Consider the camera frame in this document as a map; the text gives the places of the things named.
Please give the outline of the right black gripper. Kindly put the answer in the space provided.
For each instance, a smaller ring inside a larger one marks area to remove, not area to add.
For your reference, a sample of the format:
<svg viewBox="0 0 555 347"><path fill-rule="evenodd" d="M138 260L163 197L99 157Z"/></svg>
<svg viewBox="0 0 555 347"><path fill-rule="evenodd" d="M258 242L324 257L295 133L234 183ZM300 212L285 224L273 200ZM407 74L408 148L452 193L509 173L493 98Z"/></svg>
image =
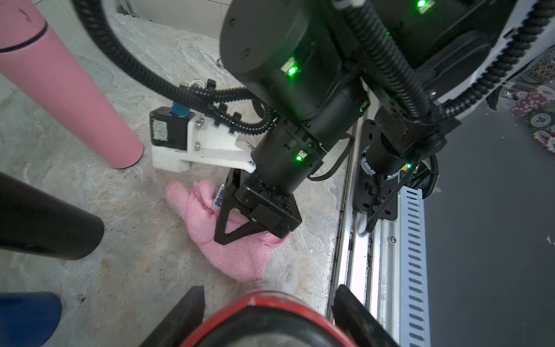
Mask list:
<svg viewBox="0 0 555 347"><path fill-rule="evenodd" d="M241 178L240 169L231 169L216 195L214 241L227 245L263 231L280 239L289 235L302 223L293 192L324 157L325 150L307 130L278 121L251 152L255 171Z"/></svg>

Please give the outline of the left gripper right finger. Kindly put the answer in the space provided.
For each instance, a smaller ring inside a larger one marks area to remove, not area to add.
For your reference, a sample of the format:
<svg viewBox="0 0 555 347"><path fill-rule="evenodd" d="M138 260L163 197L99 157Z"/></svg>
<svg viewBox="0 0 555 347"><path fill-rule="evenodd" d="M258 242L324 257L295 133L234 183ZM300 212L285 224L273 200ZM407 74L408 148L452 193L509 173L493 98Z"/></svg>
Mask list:
<svg viewBox="0 0 555 347"><path fill-rule="evenodd" d="M339 285L332 304L335 325L345 331L357 346L399 347L345 285Z"/></svg>

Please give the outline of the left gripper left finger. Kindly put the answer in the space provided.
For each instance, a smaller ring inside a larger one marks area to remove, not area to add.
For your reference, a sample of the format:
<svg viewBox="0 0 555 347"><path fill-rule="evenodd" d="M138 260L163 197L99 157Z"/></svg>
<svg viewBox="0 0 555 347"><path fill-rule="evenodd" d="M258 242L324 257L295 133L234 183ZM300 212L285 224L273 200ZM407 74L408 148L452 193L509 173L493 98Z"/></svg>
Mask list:
<svg viewBox="0 0 555 347"><path fill-rule="evenodd" d="M193 286L140 344L148 346L180 346L204 319L204 286Z"/></svg>

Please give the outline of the red thermos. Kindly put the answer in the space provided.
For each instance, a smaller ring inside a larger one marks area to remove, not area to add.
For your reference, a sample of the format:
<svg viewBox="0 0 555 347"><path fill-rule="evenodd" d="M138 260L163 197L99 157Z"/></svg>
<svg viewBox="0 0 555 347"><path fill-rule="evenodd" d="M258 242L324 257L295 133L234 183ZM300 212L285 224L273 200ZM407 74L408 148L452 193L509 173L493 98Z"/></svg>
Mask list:
<svg viewBox="0 0 555 347"><path fill-rule="evenodd" d="M253 291L210 316L179 346L248 346L256 338L288 345L355 346L356 343L308 304L280 291Z"/></svg>

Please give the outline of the black thermos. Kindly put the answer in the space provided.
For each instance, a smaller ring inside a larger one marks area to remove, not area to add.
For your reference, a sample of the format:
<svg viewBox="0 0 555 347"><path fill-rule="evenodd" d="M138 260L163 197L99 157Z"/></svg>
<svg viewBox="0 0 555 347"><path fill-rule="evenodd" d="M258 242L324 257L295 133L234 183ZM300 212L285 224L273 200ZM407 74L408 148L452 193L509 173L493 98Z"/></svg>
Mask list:
<svg viewBox="0 0 555 347"><path fill-rule="evenodd" d="M96 215L1 174L1 248L79 260L101 243Z"/></svg>

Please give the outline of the pink thermos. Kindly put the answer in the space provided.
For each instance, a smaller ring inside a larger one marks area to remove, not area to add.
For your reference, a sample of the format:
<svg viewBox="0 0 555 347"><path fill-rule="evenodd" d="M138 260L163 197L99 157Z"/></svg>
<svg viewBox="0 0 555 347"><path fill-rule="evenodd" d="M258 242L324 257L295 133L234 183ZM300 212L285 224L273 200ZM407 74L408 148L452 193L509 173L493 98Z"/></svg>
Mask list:
<svg viewBox="0 0 555 347"><path fill-rule="evenodd" d="M1 74L115 169L144 147L31 1L1 2Z"/></svg>

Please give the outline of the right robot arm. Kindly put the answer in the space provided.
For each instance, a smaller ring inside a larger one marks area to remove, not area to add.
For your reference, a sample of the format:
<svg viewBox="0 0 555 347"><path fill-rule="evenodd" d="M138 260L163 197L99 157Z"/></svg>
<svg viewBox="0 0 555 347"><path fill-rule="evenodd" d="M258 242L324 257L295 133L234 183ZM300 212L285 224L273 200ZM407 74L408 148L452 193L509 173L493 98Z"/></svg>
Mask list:
<svg viewBox="0 0 555 347"><path fill-rule="evenodd" d="M178 87L139 62L116 37L100 1L73 7L95 45L123 72L231 132L261 135L254 171L225 182L214 240L284 238L301 223L293 196L318 180L326 153L377 96L370 142L358 155L367 232L420 162L436 160L459 116L490 96L554 20L534 1L507 44L494 50L516 1L233 1L220 52L238 88Z"/></svg>

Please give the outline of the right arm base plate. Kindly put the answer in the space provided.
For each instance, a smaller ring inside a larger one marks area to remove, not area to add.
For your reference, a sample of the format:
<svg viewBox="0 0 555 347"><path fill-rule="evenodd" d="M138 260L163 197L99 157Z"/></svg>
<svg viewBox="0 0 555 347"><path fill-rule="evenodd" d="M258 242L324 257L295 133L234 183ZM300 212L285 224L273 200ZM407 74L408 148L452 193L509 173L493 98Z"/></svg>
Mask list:
<svg viewBox="0 0 555 347"><path fill-rule="evenodd" d="M384 136L373 120L361 127L354 210L367 216L365 232L370 234L380 220L397 219L399 182L420 189L429 198L439 179L439 161L435 155L417 164L391 156L384 146Z"/></svg>

